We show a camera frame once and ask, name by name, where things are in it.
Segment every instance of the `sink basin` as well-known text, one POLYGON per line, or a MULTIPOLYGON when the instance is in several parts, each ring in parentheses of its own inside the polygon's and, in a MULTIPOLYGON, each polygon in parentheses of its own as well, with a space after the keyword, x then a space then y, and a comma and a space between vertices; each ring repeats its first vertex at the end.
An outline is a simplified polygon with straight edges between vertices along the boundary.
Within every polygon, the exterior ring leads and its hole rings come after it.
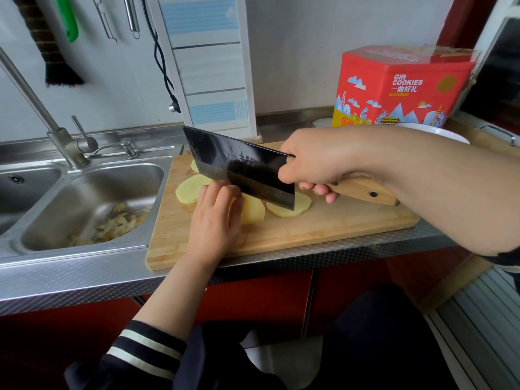
POLYGON ((60 177, 61 171, 52 167, 0 173, 0 235, 31 209, 60 177))
POLYGON ((163 178, 162 168, 151 163, 114 165, 81 173, 56 194, 22 234, 20 242, 25 249, 45 251, 69 247, 71 236, 87 241, 98 232, 96 226, 107 220, 114 205, 125 203, 129 212, 152 205, 163 178))

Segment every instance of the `white plate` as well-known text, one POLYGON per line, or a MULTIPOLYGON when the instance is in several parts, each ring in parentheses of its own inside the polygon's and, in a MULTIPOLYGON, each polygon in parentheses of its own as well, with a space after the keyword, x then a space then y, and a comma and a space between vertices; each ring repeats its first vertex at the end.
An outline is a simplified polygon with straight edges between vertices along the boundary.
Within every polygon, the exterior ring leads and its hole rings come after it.
POLYGON ((469 144, 470 142, 462 137, 461 135, 455 134, 449 130, 444 130, 443 128, 428 126, 426 124, 418 124, 418 123, 397 123, 395 124, 399 127, 413 128, 415 130, 420 130, 424 132, 430 132, 432 134, 437 134, 446 138, 454 139, 455 141, 464 142, 465 144, 469 144))

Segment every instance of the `wooden cutting board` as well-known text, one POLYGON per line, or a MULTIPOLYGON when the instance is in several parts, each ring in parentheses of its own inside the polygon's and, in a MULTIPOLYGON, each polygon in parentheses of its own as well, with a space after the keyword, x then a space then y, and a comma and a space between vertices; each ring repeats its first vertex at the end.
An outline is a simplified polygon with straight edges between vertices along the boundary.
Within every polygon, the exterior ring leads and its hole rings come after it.
MULTIPOLYGON (((279 148, 280 144, 266 146, 279 148)), ((146 256, 146 266, 150 270, 173 267, 188 247, 191 215, 196 204, 181 204, 175 196, 175 189, 182 181, 195 175, 191 169, 192 160, 191 154, 173 159, 146 256)), ((400 230, 413 227, 419 221, 419 217, 402 204, 386 206, 346 196, 340 196, 334 204, 327 204, 322 196, 304 193, 313 200, 307 212, 293 218, 280 218, 266 209, 262 222, 242 227, 242 235, 228 256, 245 256, 400 230)))

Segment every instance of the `brush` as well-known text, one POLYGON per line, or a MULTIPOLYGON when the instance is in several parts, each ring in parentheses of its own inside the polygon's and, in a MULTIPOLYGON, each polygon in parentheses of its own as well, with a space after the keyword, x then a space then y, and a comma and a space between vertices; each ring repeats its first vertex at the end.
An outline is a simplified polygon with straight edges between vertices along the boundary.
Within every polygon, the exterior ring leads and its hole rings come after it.
POLYGON ((56 44, 53 32, 50 30, 36 0, 13 0, 31 37, 45 62, 45 84, 49 86, 82 85, 85 82, 66 63, 56 44))

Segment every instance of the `potato slice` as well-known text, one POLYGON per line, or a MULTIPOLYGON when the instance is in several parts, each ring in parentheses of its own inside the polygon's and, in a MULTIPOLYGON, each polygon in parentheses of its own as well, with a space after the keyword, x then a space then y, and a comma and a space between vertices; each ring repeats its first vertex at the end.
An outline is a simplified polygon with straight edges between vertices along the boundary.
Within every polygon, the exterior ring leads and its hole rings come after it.
POLYGON ((201 174, 193 175, 177 187, 175 195, 183 204, 194 204, 199 198, 200 188, 205 184, 210 184, 210 182, 211 179, 207 176, 201 174))
POLYGON ((244 206, 242 207, 242 214, 240 219, 243 225, 261 222, 265 216, 265 208, 258 198, 242 193, 244 197, 244 206))
POLYGON ((294 210, 282 208, 281 206, 277 206, 270 202, 267 203, 267 209, 269 209, 273 215, 276 215, 279 217, 294 217, 294 216, 300 216, 303 212, 308 210, 311 202, 312 202, 312 200, 310 199, 309 196, 306 196, 302 193, 295 192, 294 210))
POLYGON ((197 167, 197 163, 195 162, 195 159, 191 161, 191 169, 195 171, 197 174, 199 173, 199 168, 197 167))

